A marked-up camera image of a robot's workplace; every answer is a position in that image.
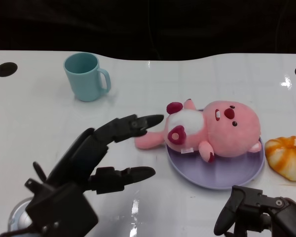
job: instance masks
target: bread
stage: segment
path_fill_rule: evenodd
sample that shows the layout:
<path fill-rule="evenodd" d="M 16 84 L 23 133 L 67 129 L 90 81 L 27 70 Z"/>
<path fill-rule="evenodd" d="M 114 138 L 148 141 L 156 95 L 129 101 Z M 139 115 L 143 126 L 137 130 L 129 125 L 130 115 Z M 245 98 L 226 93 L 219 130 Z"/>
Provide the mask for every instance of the bread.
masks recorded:
<path fill-rule="evenodd" d="M 296 181 L 296 136 L 267 141 L 265 156 L 273 170 L 290 181 Z"/>

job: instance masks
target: mug handle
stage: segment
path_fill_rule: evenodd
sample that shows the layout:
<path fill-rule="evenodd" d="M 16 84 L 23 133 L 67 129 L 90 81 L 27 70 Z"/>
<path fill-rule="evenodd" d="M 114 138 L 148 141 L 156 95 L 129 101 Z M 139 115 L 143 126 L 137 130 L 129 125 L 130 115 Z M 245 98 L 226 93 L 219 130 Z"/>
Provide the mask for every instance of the mug handle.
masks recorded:
<path fill-rule="evenodd" d="M 111 79 L 110 79 L 109 73 L 102 68 L 99 68 L 98 71 L 104 75 L 105 81 L 107 82 L 107 88 L 106 89 L 102 88 L 102 90 L 104 91 L 104 93 L 108 93 L 111 89 Z"/>

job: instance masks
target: pink plush toy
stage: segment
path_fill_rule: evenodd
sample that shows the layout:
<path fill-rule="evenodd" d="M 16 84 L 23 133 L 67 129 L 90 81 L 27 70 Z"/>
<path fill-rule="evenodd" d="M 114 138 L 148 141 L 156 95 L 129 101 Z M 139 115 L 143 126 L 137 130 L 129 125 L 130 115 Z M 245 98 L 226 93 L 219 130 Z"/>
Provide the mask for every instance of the pink plush toy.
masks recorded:
<path fill-rule="evenodd" d="M 262 148 L 259 118 L 244 104 L 215 101 L 201 112 L 189 99 L 184 105 L 169 104 L 167 112 L 164 130 L 135 138 L 136 147 L 149 149 L 165 141 L 178 152 L 198 150 L 206 162 L 212 162 L 214 154 L 236 157 Z"/>

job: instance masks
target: plush toy ear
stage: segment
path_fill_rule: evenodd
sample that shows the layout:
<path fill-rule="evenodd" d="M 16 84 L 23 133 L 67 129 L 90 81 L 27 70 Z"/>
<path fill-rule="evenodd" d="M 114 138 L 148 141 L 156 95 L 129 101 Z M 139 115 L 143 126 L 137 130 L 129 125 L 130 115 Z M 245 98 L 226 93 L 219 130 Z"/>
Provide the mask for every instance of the plush toy ear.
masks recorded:
<path fill-rule="evenodd" d="M 249 149 L 249 152 L 259 152 L 261 151 L 261 149 L 262 149 L 262 144 L 260 141 L 258 141 Z"/>

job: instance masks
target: plush toy nose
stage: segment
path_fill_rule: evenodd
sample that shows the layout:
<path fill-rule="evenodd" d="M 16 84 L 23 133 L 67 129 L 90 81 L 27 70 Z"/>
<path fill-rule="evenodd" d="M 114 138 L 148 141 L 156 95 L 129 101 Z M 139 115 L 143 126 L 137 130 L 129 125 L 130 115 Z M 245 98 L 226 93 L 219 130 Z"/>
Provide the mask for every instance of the plush toy nose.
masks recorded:
<path fill-rule="evenodd" d="M 235 112 L 233 109 L 226 109 L 225 112 L 223 113 L 227 118 L 233 119 L 235 117 Z"/>

